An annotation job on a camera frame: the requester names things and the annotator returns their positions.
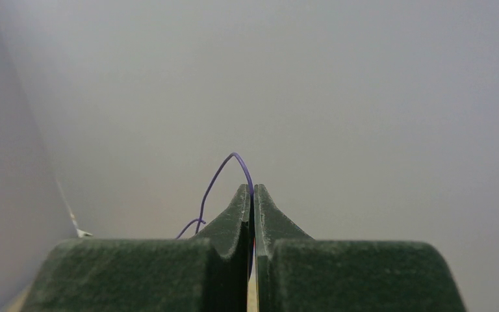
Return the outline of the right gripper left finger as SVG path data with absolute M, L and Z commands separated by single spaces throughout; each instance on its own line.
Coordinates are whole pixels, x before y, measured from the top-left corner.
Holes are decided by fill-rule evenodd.
M 251 200 L 189 239 L 70 239 L 42 263 L 23 311 L 245 311 Z

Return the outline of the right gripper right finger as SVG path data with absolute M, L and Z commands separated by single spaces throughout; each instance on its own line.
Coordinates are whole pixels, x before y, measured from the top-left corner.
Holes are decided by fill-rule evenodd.
M 260 311 L 464 311 L 451 270 L 420 241 L 317 240 L 253 196 Z

